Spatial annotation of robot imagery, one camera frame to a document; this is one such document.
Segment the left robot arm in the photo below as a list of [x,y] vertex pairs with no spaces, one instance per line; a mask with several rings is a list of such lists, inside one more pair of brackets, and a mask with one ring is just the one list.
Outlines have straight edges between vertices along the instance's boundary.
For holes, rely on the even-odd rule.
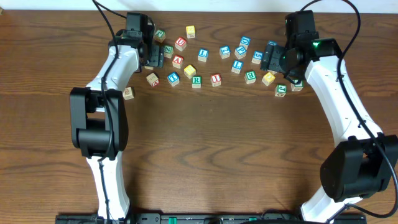
[[72,143],[93,173],[99,208],[97,223],[126,223],[130,207],[122,155],[129,128],[123,93],[143,66],[162,67],[163,50],[153,32],[120,30],[108,45],[108,57],[97,76],[70,92]]

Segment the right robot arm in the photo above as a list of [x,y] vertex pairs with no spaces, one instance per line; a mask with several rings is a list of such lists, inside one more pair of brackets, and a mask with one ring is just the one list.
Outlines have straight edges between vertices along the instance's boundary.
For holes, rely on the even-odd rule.
[[376,218],[357,205],[397,183],[397,136],[386,136],[364,108],[346,72],[344,53],[335,39],[309,39],[286,46],[270,41],[261,62],[263,70],[280,72],[291,84],[307,82],[315,91],[330,124],[335,149],[320,168],[321,187],[300,207],[309,223],[337,222],[347,208]]

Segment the yellow O block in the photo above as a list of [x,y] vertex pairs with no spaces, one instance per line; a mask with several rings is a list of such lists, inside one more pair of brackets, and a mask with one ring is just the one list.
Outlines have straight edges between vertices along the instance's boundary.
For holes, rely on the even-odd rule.
[[274,80],[275,75],[271,72],[267,72],[262,78],[262,82],[265,84],[265,86],[269,86]]

